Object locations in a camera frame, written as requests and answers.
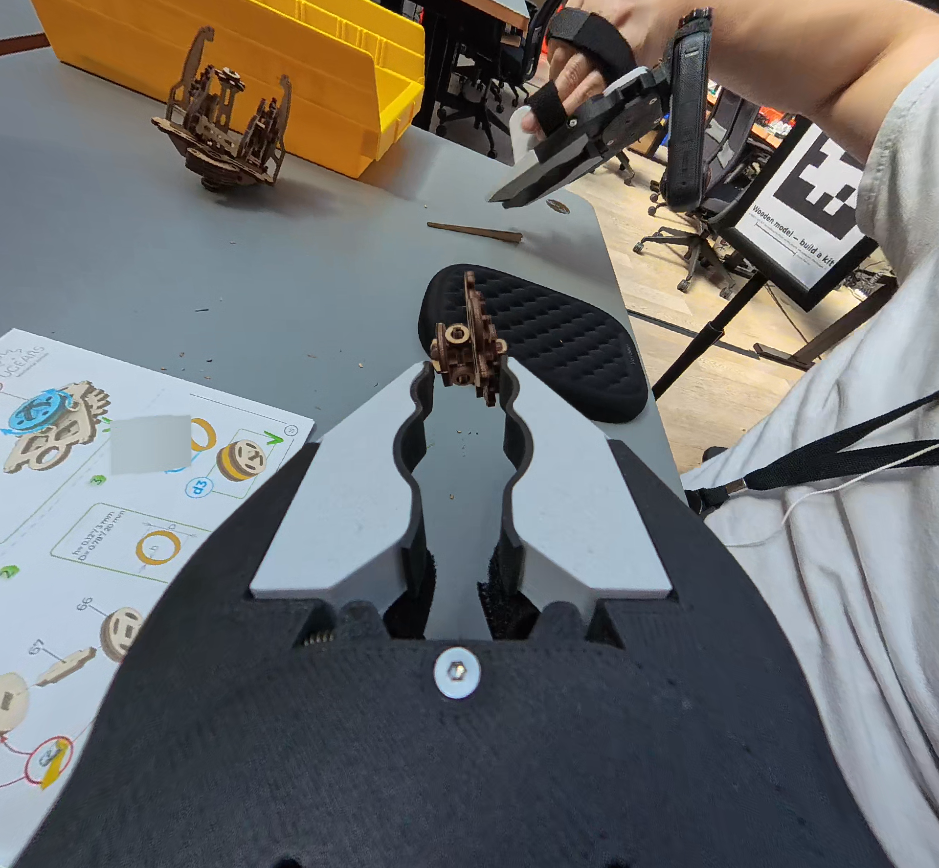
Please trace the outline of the thin wooden stick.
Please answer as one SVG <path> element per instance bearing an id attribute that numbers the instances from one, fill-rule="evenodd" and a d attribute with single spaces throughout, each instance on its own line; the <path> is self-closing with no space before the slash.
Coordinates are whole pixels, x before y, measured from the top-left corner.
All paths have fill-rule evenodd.
<path id="1" fill-rule="evenodd" d="M 440 231 L 458 233 L 461 235 L 472 236 L 475 238 L 485 238 L 490 240 L 499 240 L 510 244 L 519 244 L 523 239 L 523 234 L 514 230 L 501 230 L 492 228 L 467 227 L 452 224 L 440 224 L 439 222 L 426 223 L 428 228 Z"/>

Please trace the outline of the black office chair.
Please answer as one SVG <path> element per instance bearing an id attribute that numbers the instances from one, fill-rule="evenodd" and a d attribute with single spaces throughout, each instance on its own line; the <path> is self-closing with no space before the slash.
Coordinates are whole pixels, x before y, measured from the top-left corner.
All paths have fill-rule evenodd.
<path id="1" fill-rule="evenodd" d="M 687 293 L 698 268 L 705 267 L 715 272 L 721 298 L 730 299 L 734 295 L 732 275 L 722 266 L 712 246 L 712 241 L 717 239 L 713 221 L 742 193 L 734 189 L 730 181 L 741 171 L 758 111 L 756 104 L 725 87 L 719 88 L 703 137 L 702 197 L 696 208 L 680 213 L 693 229 L 662 226 L 640 239 L 633 248 L 635 253 L 642 253 L 648 244 L 685 244 L 687 275 L 677 285 L 682 293 Z"/>
<path id="2" fill-rule="evenodd" d="M 480 130 L 487 140 L 487 156 L 496 158 L 494 130 L 510 133 L 505 114 L 504 90 L 513 92 L 512 109 L 522 103 L 520 97 L 525 83 L 534 75 L 544 40 L 542 9 L 532 1 L 525 1 L 530 22 L 525 32 L 508 26 L 497 47 L 489 53 L 469 44 L 455 48 L 451 77 L 456 90 L 444 87 L 438 102 L 436 134 L 445 137 L 454 121 L 467 120 Z"/>

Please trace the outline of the partly built wooden model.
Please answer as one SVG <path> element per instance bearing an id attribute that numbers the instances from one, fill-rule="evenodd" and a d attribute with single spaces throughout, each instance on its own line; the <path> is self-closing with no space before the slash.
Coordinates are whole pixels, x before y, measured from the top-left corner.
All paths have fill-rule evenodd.
<path id="1" fill-rule="evenodd" d="M 231 128 L 236 99 L 245 91 L 241 76 L 228 67 L 202 64 L 212 26 L 198 29 L 180 79 L 171 87 L 163 117 L 151 122 L 169 137 L 186 167 L 213 193 L 242 186 L 276 184 L 287 155 L 292 86 L 280 78 L 282 99 L 260 99 L 243 133 Z"/>

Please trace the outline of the black quilted wrist rest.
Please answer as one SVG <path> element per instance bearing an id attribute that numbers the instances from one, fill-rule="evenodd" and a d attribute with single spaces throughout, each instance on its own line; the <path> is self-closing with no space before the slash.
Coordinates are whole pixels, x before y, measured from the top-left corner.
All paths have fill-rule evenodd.
<path id="1" fill-rule="evenodd" d="M 465 321 L 466 272 L 474 273 L 509 357 L 593 421 L 624 424 L 642 413 L 649 386 L 621 322 L 582 299 L 493 268 L 453 264 L 432 277 L 418 316 L 425 351 L 438 322 Z"/>

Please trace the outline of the printed instruction booklet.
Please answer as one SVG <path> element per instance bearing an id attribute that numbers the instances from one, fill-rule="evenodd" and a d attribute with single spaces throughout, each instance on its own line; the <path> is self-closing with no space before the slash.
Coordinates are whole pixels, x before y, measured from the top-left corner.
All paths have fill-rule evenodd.
<path id="1" fill-rule="evenodd" d="M 168 584 L 312 419 L 2 335 L 2 800 L 45 801 Z"/>

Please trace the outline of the wooden gear assembly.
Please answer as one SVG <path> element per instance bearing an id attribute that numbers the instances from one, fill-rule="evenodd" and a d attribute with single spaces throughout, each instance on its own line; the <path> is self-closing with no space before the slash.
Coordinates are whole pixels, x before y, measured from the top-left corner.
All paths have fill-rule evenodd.
<path id="1" fill-rule="evenodd" d="M 492 408 L 497 403 L 502 360 L 508 347 L 487 312 L 473 271 L 464 272 L 463 289 L 465 320 L 450 325 L 437 323 L 430 361 L 445 387 L 472 387 L 476 396 Z"/>

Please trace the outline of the person's right forearm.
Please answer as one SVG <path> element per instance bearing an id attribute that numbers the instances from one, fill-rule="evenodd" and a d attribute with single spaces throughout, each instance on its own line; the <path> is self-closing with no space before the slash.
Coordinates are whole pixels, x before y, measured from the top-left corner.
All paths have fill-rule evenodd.
<path id="1" fill-rule="evenodd" d="M 803 115 L 859 161 L 900 92 L 937 59 L 937 13 L 905 0 L 702 1 L 714 11 L 715 80 Z"/>

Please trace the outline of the operator in white shirt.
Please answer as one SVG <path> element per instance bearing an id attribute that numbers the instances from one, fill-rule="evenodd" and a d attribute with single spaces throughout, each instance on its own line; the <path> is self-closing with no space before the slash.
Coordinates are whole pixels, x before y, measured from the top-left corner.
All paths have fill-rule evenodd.
<path id="1" fill-rule="evenodd" d="M 685 488 L 723 485 L 937 391 L 937 185 L 934 62 L 887 113 L 860 183 L 860 226 L 897 292 L 733 447 L 685 473 Z M 821 487 L 745 493 L 706 523 L 780 622 L 886 855 L 937 866 L 937 467 Z"/>

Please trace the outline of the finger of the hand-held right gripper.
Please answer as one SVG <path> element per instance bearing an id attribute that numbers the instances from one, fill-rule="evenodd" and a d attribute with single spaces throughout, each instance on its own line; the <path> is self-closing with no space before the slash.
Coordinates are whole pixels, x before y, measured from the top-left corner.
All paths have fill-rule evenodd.
<path id="1" fill-rule="evenodd" d="M 531 149 L 509 168 L 487 201 L 504 208 L 528 206 L 576 180 L 595 162 L 592 142 L 587 137 L 576 138 L 543 160 Z"/>

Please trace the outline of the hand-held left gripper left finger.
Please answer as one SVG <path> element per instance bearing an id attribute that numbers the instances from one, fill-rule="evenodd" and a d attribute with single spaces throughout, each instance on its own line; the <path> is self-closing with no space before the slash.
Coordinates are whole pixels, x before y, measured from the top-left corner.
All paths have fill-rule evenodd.
<path id="1" fill-rule="evenodd" d="M 251 582 L 256 598 L 390 608 L 416 598 L 428 552 L 413 472 L 426 453 L 435 370 L 418 362 L 332 428 Z"/>

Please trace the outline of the person's right hand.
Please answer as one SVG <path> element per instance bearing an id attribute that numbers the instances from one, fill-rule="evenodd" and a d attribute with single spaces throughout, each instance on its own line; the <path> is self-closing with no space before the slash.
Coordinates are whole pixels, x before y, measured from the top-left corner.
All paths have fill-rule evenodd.
<path id="1" fill-rule="evenodd" d="M 651 67 L 664 52 L 679 20 L 708 0 L 568 0 L 568 8 L 604 17 L 629 43 L 637 62 Z M 574 46 L 550 40 L 548 77 L 557 88 L 565 113 L 571 115 L 587 99 L 604 91 L 602 71 Z"/>

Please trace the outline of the yellow plastic storage bin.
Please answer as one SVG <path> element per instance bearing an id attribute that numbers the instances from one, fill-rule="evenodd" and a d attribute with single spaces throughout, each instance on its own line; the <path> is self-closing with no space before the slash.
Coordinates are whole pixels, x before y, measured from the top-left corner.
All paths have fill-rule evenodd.
<path id="1" fill-rule="evenodd" d="M 166 101 L 197 31 L 245 83 L 232 128 L 291 84 L 288 153 L 357 179 L 413 122 L 425 31 L 370 0 L 31 0 L 63 63 Z"/>

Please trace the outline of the black framed sign stand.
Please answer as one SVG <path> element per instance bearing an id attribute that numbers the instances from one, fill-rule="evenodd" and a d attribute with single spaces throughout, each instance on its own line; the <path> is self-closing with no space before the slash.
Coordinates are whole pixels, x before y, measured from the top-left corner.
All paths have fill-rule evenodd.
<path id="1" fill-rule="evenodd" d="M 862 166 L 815 123 L 798 115 L 744 193 L 712 220 L 719 238 L 755 269 L 651 388 L 659 399 L 767 283 L 813 309 L 876 243 L 856 225 Z"/>

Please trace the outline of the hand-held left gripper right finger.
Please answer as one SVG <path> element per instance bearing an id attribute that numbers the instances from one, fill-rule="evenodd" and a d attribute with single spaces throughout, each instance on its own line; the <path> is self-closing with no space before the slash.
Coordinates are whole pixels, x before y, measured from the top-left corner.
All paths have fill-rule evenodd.
<path id="1" fill-rule="evenodd" d="M 499 580 L 535 608 L 664 599 L 672 584 L 601 428 L 518 360 L 503 361 Z"/>

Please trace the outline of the black desk leg frame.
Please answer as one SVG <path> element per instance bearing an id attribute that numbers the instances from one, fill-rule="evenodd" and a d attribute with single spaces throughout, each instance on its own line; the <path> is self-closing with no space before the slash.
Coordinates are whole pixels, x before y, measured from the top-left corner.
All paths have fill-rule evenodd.
<path id="1" fill-rule="evenodd" d="M 893 274 L 857 271 L 845 284 L 806 312 L 778 286 L 768 285 L 767 293 L 781 312 L 783 325 L 791 328 L 792 336 L 786 341 L 778 336 L 767 342 L 756 342 L 752 350 L 760 360 L 806 372 L 876 316 L 893 297 L 897 287 Z"/>

